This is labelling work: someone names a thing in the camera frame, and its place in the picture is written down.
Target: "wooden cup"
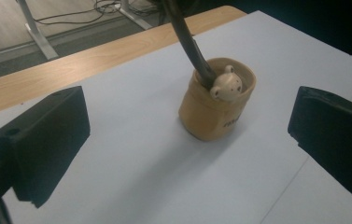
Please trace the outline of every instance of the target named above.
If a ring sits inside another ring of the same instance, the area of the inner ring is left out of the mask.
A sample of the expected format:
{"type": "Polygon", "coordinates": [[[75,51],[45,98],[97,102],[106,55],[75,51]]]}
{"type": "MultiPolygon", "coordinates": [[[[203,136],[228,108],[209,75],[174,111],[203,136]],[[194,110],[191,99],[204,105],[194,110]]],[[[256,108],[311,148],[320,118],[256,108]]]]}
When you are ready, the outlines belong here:
{"type": "Polygon", "coordinates": [[[193,71],[178,115],[192,135],[204,141],[211,141],[219,139],[233,129],[254,90],[256,78],[247,66],[232,59],[215,58],[207,62],[218,75],[223,73],[226,65],[232,65],[243,82],[242,93],[234,101],[215,100],[210,91],[199,83],[197,71],[193,71]]]}

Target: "white tabletop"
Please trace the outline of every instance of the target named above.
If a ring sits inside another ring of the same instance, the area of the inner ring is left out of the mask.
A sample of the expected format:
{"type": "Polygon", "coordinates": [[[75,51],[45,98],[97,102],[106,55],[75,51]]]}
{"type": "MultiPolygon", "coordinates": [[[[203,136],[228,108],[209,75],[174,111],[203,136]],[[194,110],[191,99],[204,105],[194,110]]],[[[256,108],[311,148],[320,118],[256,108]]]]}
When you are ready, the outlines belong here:
{"type": "Polygon", "coordinates": [[[41,208],[4,196],[15,224],[352,223],[352,195],[287,132],[302,85],[352,101],[352,56],[261,12],[195,39],[257,76],[235,130],[201,142],[183,128],[193,68],[179,44],[83,80],[91,136],[41,208]]]}

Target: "wooden table edge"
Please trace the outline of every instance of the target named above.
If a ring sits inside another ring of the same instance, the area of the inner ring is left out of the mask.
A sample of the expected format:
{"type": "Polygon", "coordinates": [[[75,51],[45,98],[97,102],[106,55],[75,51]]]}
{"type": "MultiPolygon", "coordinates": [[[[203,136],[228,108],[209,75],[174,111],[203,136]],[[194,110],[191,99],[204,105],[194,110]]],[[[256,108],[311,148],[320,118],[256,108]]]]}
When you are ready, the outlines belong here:
{"type": "MultiPolygon", "coordinates": [[[[190,31],[197,35],[245,15],[237,8],[224,6],[186,21],[190,31]]],[[[165,24],[0,77],[0,110],[52,93],[177,41],[171,24],[165,24]]]]}

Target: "bear ear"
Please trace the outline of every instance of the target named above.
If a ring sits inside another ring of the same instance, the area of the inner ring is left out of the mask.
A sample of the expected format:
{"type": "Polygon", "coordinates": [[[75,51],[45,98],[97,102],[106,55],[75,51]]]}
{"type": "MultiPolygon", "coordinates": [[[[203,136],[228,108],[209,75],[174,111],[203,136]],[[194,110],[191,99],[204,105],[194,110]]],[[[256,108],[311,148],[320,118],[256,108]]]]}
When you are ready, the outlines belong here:
{"type": "Polygon", "coordinates": [[[234,68],[231,65],[226,65],[225,73],[234,73],[234,68]]]}
{"type": "Polygon", "coordinates": [[[217,86],[211,88],[210,94],[211,94],[211,97],[213,97],[213,99],[215,99],[215,100],[218,99],[219,90],[220,90],[220,87],[217,87],[217,86]]]}

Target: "cable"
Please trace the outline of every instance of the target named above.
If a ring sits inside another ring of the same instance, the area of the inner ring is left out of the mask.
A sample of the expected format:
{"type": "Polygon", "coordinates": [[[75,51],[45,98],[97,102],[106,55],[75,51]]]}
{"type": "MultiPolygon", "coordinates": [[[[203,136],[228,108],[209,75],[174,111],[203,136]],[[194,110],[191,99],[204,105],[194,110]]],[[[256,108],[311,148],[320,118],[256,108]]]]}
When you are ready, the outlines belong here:
{"type": "Polygon", "coordinates": [[[105,14],[110,14],[110,13],[115,13],[120,10],[120,0],[96,0],[96,2],[93,5],[93,9],[90,10],[85,10],[85,11],[79,11],[79,12],[72,12],[72,13],[66,13],[66,14],[60,14],[60,15],[55,15],[55,16],[49,16],[46,18],[41,18],[35,21],[44,25],[52,25],[52,24],[87,24],[91,23],[94,21],[100,20],[105,14]],[[84,14],[92,11],[97,11],[100,13],[100,15],[91,20],[91,21],[55,21],[55,22],[44,22],[45,20],[53,19],[53,18],[59,18],[59,17],[65,17],[65,16],[70,16],[70,15],[77,15],[77,14],[84,14]]]}

